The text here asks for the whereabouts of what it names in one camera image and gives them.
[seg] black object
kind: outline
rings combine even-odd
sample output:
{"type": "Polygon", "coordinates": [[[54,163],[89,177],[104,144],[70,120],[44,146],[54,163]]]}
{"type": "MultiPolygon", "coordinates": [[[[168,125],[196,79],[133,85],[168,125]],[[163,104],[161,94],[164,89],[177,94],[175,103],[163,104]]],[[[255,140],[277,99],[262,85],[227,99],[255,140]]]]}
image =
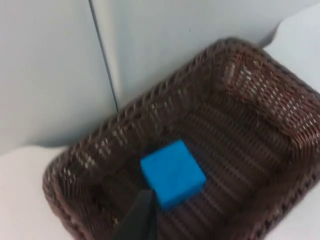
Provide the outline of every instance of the black object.
{"type": "Polygon", "coordinates": [[[153,190],[141,190],[112,240],[157,240],[157,199],[153,190]]]}

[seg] blue cube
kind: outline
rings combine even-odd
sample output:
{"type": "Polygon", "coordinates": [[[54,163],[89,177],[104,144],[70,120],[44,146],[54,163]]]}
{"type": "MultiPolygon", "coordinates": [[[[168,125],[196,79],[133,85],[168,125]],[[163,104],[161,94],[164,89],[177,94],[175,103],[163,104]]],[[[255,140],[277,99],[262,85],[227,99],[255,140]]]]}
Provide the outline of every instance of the blue cube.
{"type": "Polygon", "coordinates": [[[206,182],[206,176],[182,140],[144,157],[140,164],[164,210],[200,192],[206,182]]]}

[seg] basket bottom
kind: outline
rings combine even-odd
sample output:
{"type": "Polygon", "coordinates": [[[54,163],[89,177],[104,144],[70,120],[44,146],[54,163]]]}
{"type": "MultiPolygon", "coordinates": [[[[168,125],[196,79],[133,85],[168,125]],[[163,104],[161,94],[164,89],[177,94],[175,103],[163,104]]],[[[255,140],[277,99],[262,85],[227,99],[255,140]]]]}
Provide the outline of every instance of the basket bottom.
{"type": "MultiPolygon", "coordinates": [[[[167,126],[142,155],[177,139],[184,141],[207,182],[201,193],[172,211],[158,211],[160,240],[212,239],[286,167],[291,154],[286,136],[248,106],[219,94],[167,126]]],[[[140,170],[142,155],[129,158],[102,188],[115,225],[148,187],[140,170]]]]}

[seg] basket rim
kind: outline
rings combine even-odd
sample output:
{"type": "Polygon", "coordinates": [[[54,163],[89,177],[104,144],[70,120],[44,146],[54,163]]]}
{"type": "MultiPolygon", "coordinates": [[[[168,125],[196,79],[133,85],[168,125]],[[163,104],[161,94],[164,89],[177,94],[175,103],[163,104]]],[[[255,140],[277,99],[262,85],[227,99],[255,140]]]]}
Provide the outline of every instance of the basket rim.
{"type": "MultiPolygon", "coordinates": [[[[259,49],[253,44],[239,40],[237,38],[227,38],[220,39],[216,43],[210,45],[208,48],[203,50],[200,54],[194,57],[188,64],[182,66],[180,69],[175,71],[174,74],[167,77],[165,80],[156,84],[151,88],[148,92],[144,93],[142,96],[138,97],[131,103],[129,103],[126,107],[120,110],[118,113],[110,117],[103,124],[101,124],[97,130],[93,133],[89,134],[86,138],[79,141],[78,144],[71,146],[68,150],[63,152],[61,155],[57,156],[46,168],[43,174],[43,184],[42,188],[45,193],[45,197],[49,202],[49,205],[52,211],[60,217],[63,225],[71,231],[72,235],[79,240],[94,240],[90,231],[86,229],[86,226],[81,223],[77,214],[73,211],[72,207],[68,205],[65,199],[62,197],[62,190],[60,188],[58,182],[58,172],[62,171],[65,165],[69,162],[70,153],[76,153],[79,151],[83,151],[90,146],[91,143],[97,142],[101,139],[102,133],[111,133],[112,130],[117,128],[119,125],[124,123],[125,121],[129,121],[133,115],[141,112],[146,106],[150,106],[154,101],[156,101],[159,96],[168,92],[173,86],[177,86],[181,84],[186,76],[188,76],[191,72],[200,68],[208,59],[214,58],[214,55],[220,52],[223,52],[225,49],[232,49],[234,51],[243,51],[243,49],[248,49],[250,54],[254,54],[254,57],[265,63],[268,68],[272,69],[281,79],[287,81],[288,84],[297,85],[301,91],[307,96],[308,100],[312,104],[319,105],[320,95],[317,93],[312,87],[307,85],[304,81],[295,76],[291,71],[289,71],[285,66],[278,63],[274,60],[267,52],[259,49]]],[[[299,196],[295,202],[288,202],[288,196],[284,196],[278,205],[286,203],[291,205],[289,209],[292,209],[293,205],[296,204],[304,194],[306,194],[312,186],[318,181],[317,179],[313,179],[309,173],[305,173],[305,176],[301,181],[297,181],[294,188],[291,189],[288,193],[290,195],[296,195],[299,192],[299,196]],[[306,180],[311,180],[312,184],[309,184],[306,187],[306,180]]],[[[267,226],[265,224],[265,220],[262,220],[260,223],[257,223],[252,227],[252,231],[247,233],[247,239],[256,239],[261,235],[261,231],[263,233],[267,233],[270,228],[272,228],[276,221],[280,218],[274,217],[271,221],[272,224],[267,226]]],[[[266,219],[271,219],[270,215],[265,216],[266,219]]]]}

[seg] brown wicker basket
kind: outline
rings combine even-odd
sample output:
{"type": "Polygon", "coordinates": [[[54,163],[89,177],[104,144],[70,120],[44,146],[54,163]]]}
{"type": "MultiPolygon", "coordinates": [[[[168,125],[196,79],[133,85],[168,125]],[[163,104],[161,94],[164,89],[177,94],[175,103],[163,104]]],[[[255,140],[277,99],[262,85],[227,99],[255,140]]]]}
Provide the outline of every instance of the brown wicker basket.
{"type": "Polygon", "coordinates": [[[320,177],[319,110],[265,52],[220,40],[53,160],[45,197],[75,239],[110,239],[147,187],[140,159],[183,139],[207,182],[158,211],[158,239],[258,240],[320,177]]]}

